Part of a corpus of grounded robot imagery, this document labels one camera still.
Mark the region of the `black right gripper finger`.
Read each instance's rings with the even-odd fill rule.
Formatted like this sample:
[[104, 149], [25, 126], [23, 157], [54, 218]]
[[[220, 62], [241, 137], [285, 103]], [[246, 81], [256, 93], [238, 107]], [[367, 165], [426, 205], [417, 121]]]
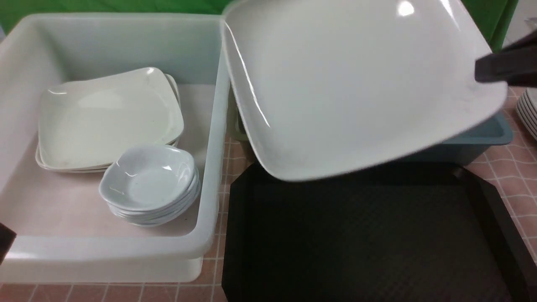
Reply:
[[475, 80], [480, 83], [504, 81], [509, 86], [537, 87], [537, 33], [532, 32], [497, 53], [475, 62]]

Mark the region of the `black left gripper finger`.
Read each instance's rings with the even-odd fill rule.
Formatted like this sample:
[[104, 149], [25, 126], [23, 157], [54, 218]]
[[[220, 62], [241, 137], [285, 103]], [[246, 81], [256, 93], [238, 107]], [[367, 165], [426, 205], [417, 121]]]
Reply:
[[11, 230], [2, 223], [0, 224], [0, 264], [2, 264], [6, 258], [8, 251], [15, 242], [16, 237], [17, 233], [15, 231]]

